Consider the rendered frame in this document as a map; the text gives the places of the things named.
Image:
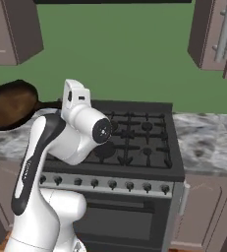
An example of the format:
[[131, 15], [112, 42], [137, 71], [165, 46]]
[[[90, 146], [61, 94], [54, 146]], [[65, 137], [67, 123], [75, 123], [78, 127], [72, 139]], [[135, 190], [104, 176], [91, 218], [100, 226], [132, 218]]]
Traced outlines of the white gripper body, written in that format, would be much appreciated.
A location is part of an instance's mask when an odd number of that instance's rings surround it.
[[87, 89], [82, 83], [77, 80], [67, 79], [65, 81], [65, 92], [77, 92], [77, 93], [89, 93], [89, 89]]

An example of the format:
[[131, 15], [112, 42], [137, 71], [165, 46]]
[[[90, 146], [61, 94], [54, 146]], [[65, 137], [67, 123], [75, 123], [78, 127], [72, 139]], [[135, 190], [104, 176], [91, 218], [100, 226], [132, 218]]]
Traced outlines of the dark frying pan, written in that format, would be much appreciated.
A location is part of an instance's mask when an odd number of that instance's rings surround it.
[[36, 87], [24, 80], [0, 85], [0, 131], [22, 126], [40, 109], [61, 107], [61, 100], [41, 102]]

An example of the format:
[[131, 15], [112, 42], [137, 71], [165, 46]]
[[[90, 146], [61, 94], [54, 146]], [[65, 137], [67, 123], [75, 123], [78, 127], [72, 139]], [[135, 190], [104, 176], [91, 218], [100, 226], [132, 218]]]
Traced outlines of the black and silver stove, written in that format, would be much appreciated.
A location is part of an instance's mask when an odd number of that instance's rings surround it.
[[[111, 121], [112, 136], [109, 141], [95, 148], [79, 165], [70, 166], [54, 156], [46, 158], [42, 175], [43, 188], [72, 190], [79, 193], [108, 193], [117, 195], [146, 196], [170, 199], [169, 216], [164, 241], [168, 252], [174, 222], [179, 216], [184, 190], [185, 170], [172, 118], [172, 105], [159, 102], [94, 100], [92, 106], [103, 112]], [[55, 176], [62, 177], [58, 186]], [[78, 186], [74, 180], [83, 182]], [[98, 180], [93, 188], [92, 179]], [[112, 190], [109, 180], [115, 180]], [[134, 183], [129, 192], [126, 182]], [[146, 193], [142, 185], [149, 183]], [[170, 191], [164, 194], [161, 185]]]

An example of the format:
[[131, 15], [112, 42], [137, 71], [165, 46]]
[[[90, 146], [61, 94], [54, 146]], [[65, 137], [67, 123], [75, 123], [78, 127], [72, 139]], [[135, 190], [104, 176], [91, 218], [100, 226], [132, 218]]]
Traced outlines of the black range hood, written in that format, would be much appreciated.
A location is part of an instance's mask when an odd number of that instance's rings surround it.
[[193, 0], [32, 0], [35, 4], [190, 4]]

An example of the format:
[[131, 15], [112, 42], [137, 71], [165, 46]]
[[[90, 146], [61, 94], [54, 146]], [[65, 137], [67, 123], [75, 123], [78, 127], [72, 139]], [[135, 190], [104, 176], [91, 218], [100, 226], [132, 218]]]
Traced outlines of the dark oven door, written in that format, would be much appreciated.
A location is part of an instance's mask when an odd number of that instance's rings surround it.
[[170, 199], [83, 192], [86, 203], [144, 203], [153, 213], [115, 211], [86, 207], [74, 222], [74, 230], [87, 252], [164, 252]]

